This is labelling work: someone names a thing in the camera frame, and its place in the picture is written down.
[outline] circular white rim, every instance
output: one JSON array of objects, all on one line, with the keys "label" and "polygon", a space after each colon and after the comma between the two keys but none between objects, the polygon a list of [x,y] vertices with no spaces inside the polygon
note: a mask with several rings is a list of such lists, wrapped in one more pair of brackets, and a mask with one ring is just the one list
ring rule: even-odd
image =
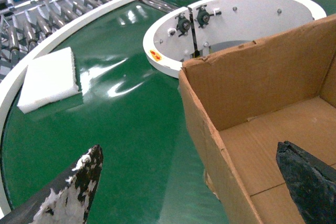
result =
[{"label": "circular white rim", "polygon": [[[201,0],[188,5],[188,8],[193,9],[197,6],[201,6],[213,1],[217,0]],[[291,1],[295,1],[305,6],[310,11],[311,16],[314,20],[324,18],[327,16],[323,8],[312,0],[291,0]],[[154,35],[156,31],[162,26],[162,24],[164,24],[171,18],[176,17],[177,15],[179,15],[179,13],[188,11],[188,8],[187,7],[179,8],[160,18],[147,30],[143,38],[143,48],[150,64],[157,70],[175,78],[178,78],[179,71],[182,67],[182,63],[180,61],[171,59],[162,54],[154,44]]]}]

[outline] cardboard edge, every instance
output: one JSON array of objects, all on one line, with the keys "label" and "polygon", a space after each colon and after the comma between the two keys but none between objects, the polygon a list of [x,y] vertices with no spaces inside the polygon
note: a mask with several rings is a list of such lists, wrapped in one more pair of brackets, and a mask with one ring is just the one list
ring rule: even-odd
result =
[{"label": "cardboard edge", "polygon": [[305,32],[314,30],[315,27],[319,26],[320,24],[332,22],[335,18],[336,18],[336,14],[332,14],[332,15],[329,15],[325,18],[314,20],[314,21],[309,22],[309,23],[307,23],[303,26],[299,26],[299,27],[296,27],[296,28],[293,28],[293,29],[290,29],[290,30],[286,30],[286,31],[283,31],[281,33],[277,33],[277,34],[274,34],[274,35],[271,35],[271,36],[259,38],[259,39],[253,40],[251,42],[241,44],[239,46],[229,47],[229,48],[220,50],[218,52],[214,52],[214,53],[212,53],[208,56],[205,56],[205,57],[198,57],[198,58],[194,58],[194,59],[191,59],[191,60],[187,60],[187,61],[182,63],[182,69],[187,75],[187,68],[191,68],[191,67],[201,65],[201,64],[205,64],[205,63],[213,65],[221,57],[224,57],[227,54],[230,54],[231,52],[245,51],[245,50],[248,50],[249,48],[251,48],[255,45],[262,46],[263,44],[269,43],[269,41],[272,41],[273,39],[277,39],[279,36],[286,36],[286,34],[289,31],[293,31],[293,30],[302,31],[302,33],[304,34]]},{"label": "cardboard edge", "polygon": [[[185,68],[182,68],[179,73],[180,87],[181,93],[183,94],[182,97],[188,97],[190,101],[182,99],[183,106],[186,110],[187,106],[190,105],[188,102],[192,102],[197,111],[200,112],[203,126],[200,131],[202,131],[202,136],[205,138],[205,143],[196,142],[193,137],[192,139],[205,166],[206,172],[212,179],[214,190],[218,194],[225,209],[228,210],[227,214],[232,223],[263,224],[238,171],[234,167],[218,130],[211,122],[201,101],[189,84],[185,70]],[[186,123],[189,133],[192,133],[192,129],[190,128],[192,125],[188,123],[187,117]],[[209,165],[208,157],[211,159],[211,162],[217,160],[216,164],[220,166],[219,169],[217,169],[217,167],[214,168],[213,165]]]}]

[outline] cardboard flap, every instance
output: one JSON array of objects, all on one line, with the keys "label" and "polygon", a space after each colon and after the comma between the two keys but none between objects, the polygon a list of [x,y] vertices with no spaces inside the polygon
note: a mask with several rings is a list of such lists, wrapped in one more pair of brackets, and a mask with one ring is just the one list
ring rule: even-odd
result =
[{"label": "cardboard flap", "polygon": [[183,63],[218,130],[315,97],[334,56],[336,15]]}]

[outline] circular conveyor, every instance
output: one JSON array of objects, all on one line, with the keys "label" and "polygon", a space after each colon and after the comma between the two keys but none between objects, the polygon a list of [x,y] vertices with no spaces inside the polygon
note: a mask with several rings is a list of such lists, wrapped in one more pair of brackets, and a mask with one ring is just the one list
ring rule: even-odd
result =
[{"label": "circular conveyor", "polygon": [[[336,13],[336,0],[313,1],[327,15]],[[2,136],[2,175],[13,208],[100,144],[104,166],[89,224],[228,223],[203,182],[178,80],[154,69],[142,48],[146,30],[163,15],[134,1],[55,49],[72,48],[82,97],[26,115],[14,100]]]}]

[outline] foam block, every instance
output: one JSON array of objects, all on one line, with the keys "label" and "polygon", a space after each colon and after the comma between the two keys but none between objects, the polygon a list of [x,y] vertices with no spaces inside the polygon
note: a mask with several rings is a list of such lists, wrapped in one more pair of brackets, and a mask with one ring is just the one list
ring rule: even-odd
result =
[{"label": "foam block", "polygon": [[23,113],[78,94],[70,47],[34,59],[27,68],[17,106]]}]

